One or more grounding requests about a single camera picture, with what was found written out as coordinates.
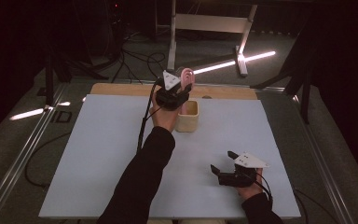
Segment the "human arm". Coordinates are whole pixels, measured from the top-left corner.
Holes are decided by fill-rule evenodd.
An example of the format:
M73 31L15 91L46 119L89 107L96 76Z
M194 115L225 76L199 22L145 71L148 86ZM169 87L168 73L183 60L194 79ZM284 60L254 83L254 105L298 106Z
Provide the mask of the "human arm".
M153 97L150 112L155 127L134 156L115 188L114 195L97 223L146 223L150 204L161 182L175 142L171 131L177 111L159 109Z
M257 169L256 181L262 183L262 169ZM257 185L248 188L237 188L245 200L241 207L245 211L249 224L283 224L282 220L271 210L266 193Z

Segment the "black sleeve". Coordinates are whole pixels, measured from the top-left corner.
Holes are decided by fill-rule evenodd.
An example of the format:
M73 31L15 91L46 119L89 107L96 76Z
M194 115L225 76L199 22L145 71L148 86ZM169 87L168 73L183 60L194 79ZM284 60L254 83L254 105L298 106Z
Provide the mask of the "black sleeve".
M271 211L267 195L259 193L242 204L249 224L283 224L280 217Z
M154 127L144 147L132 159L117 183L114 195L97 223L146 223L162 171L175 147L172 134Z

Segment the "white tabletop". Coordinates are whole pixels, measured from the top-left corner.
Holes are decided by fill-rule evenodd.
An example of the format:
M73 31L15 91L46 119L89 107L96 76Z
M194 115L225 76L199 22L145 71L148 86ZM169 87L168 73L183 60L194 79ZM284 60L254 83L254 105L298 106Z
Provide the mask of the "white tabletop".
M42 205L40 217L96 218L110 201L122 172L136 153L147 97L88 95ZM231 187L219 186L213 164L233 172L227 156L250 152L267 162L263 176L280 217L300 217L263 106L257 100L197 99L199 127L173 132L176 147L164 170L150 217L245 217ZM149 120L145 138L152 129Z

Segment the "metal stand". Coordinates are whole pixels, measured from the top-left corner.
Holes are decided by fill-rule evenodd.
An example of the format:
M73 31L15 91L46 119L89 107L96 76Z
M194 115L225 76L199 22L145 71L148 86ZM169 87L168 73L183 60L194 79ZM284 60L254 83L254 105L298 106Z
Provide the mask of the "metal stand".
M243 57L243 49L251 31L256 9L257 5L252 5L248 18L176 14L176 0L172 0L171 45L168 55L167 71L173 72L175 70L175 30L202 30L242 34L241 44L236 47L236 60L240 68L241 76L246 77L248 71Z

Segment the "hand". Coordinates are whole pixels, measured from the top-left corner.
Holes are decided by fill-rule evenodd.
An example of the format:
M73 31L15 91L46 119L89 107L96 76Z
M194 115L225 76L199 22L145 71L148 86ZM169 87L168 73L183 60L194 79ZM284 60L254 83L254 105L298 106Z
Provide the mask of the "hand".
M150 108L149 113L152 114L154 126L159 126L172 132L173 128L175 127L175 122L178 117L181 106L179 106L176 110L173 111L166 110L163 107L159 107L159 105L156 103L156 93L153 94L152 102L153 107Z
M262 184L262 179L261 179L261 175L263 173L263 169L262 168L257 168L256 172L258 173L258 175L256 175L255 180L259 183ZM257 184L253 184L247 188L236 188L238 194L240 194L240 196L246 201L248 199L250 199L251 197L255 196L256 194L262 193L263 190L260 188L260 186L258 186Z

